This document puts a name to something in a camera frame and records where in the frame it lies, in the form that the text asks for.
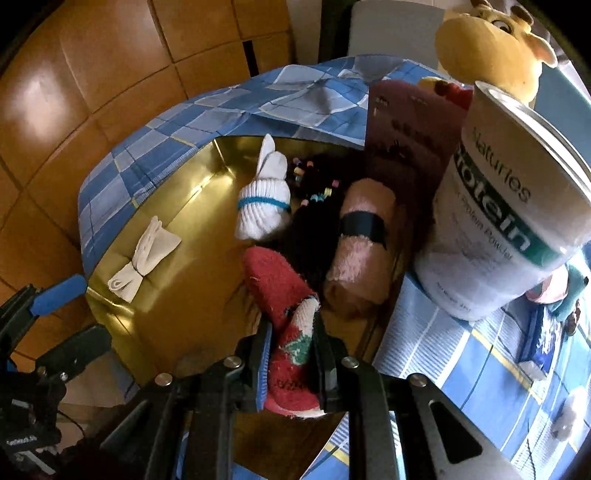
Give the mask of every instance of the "blue gripper pad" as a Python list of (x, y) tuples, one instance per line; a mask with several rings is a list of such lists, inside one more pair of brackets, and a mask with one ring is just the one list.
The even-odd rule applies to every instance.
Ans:
[(264, 408), (265, 400), (269, 387), (267, 385), (267, 375), (269, 370), (269, 357), (271, 356), (271, 322), (267, 323), (267, 332), (265, 334), (265, 343), (261, 354), (261, 363), (258, 370), (258, 389), (256, 391), (256, 409), (261, 411)]
[(44, 316), (55, 312), (66, 303), (86, 293), (86, 280), (82, 275), (74, 275), (57, 285), (42, 291), (29, 311), (34, 316)]

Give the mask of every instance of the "blue tablecloth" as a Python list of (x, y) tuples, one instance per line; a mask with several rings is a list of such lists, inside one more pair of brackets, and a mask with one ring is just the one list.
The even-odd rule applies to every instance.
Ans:
[[(362, 147), (369, 84), (383, 78), (416, 83), (433, 74), (394, 57), (346, 57), (290, 65), (172, 107), (115, 147), (83, 183), (79, 223), (86, 275), (138, 206), (214, 137), (270, 133)], [(535, 466), (536, 480), (558, 479), (591, 422), (587, 411), (568, 443), (550, 436), (568, 393), (580, 385), (589, 390), (591, 299), (583, 299), (583, 320), (576, 335), (563, 341), (548, 380), (534, 385), (515, 364), (529, 309), (519, 299), (471, 326), (439, 310), (407, 277), (375, 365), (401, 377), (425, 373), (525, 478), (534, 479)], [(398, 442), (395, 423), (392, 427)], [(307, 478), (348, 478), (347, 438), (345, 419)], [(330, 455), (333, 446), (338, 449)]]
[[(407, 275), (374, 365), (396, 377), (426, 374), (525, 479), (558, 480), (591, 423), (591, 409), (587, 407), (584, 422), (575, 428), (570, 441), (559, 442), (550, 433), (572, 389), (583, 385), (591, 393), (591, 292), (587, 290), (582, 297), (579, 327), (573, 337), (562, 340), (550, 376), (533, 384), (516, 364), (531, 309), (532, 304), (521, 297), (470, 325), (440, 310), (417, 280)], [(403, 472), (393, 417), (392, 430)], [(348, 480), (348, 431), (345, 417), (311, 465), (307, 480)]]

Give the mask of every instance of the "folded white cloth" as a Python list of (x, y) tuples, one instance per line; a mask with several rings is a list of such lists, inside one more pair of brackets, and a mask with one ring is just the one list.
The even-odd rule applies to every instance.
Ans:
[(181, 239), (162, 228), (162, 222), (154, 216), (135, 247), (134, 256), (126, 266), (108, 281), (109, 290), (125, 301), (132, 301), (144, 276), (173, 251)]

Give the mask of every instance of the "protein powder can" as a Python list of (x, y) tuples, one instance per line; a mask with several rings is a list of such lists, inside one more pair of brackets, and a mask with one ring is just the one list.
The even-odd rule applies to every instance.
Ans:
[(542, 116), (476, 82), (433, 220), (417, 277), (442, 309), (477, 320), (591, 239), (591, 169)]

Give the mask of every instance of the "red and white sock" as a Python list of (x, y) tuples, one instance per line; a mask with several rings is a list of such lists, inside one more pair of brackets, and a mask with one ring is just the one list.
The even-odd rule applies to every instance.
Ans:
[(285, 416), (323, 415), (308, 385), (314, 315), (320, 308), (316, 293), (278, 252), (252, 247), (243, 263), (246, 286), (273, 324), (265, 408)]

